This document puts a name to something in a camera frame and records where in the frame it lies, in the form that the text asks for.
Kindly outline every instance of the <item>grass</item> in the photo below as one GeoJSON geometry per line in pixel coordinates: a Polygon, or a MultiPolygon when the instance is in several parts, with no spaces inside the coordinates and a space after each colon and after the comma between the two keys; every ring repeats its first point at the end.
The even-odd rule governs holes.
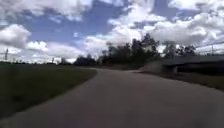
{"type": "Polygon", "coordinates": [[[95,74],[73,66],[1,64],[0,118],[63,94],[95,74]]]}
{"type": "Polygon", "coordinates": [[[199,73],[183,73],[183,72],[179,73],[178,75],[174,75],[172,73],[146,73],[146,74],[153,74],[168,79],[199,84],[202,86],[207,86],[210,88],[215,88],[224,91],[224,75],[205,75],[199,73]]]}

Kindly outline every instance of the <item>concrete bridge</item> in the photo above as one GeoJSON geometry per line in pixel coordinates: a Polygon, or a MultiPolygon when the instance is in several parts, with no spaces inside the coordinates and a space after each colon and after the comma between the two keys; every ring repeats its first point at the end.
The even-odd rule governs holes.
{"type": "Polygon", "coordinates": [[[179,69],[185,70],[209,70],[224,73],[224,55],[211,56],[189,56],[163,59],[155,62],[149,62],[140,69],[142,72],[161,73],[171,71],[177,73],[179,69]]]}
{"type": "Polygon", "coordinates": [[[175,57],[162,60],[163,66],[180,66],[187,64],[205,64],[224,62],[224,55],[175,57]]]}

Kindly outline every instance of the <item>sky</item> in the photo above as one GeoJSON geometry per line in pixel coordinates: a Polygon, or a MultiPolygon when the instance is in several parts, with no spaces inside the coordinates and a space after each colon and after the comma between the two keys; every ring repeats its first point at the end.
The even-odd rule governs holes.
{"type": "Polygon", "coordinates": [[[0,58],[8,48],[18,60],[72,62],[146,33],[184,45],[221,42],[224,0],[0,0],[0,58]]]}

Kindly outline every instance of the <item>bridge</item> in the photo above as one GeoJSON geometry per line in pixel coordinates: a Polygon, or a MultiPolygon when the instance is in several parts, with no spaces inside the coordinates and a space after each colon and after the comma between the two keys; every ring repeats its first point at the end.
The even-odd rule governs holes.
{"type": "Polygon", "coordinates": [[[224,43],[209,44],[196,47],[198,55],[186,57],[174,57],[162,61],[164,66],[178,66],[186,64],[202,64],[224,62],[224,43]]]}
{"type": "Polygon", "coordinates": [[[142,72],[162,72],[164,69],[177,72],[179,68],[187,69],[223,69],[224,71],[224,43],[216,43],[196,47],[197,55],[176,56],[151,62],[140,69],[142,72]]]}

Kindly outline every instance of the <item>road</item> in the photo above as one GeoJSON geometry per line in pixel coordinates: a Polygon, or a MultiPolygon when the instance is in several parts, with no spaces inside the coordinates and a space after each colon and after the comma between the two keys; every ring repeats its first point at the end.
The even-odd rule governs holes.
{"type": "Polygon", "coordinates": [[[224,93],[152,75],[98,70],[3,128],[224,128],[224,93]]]}

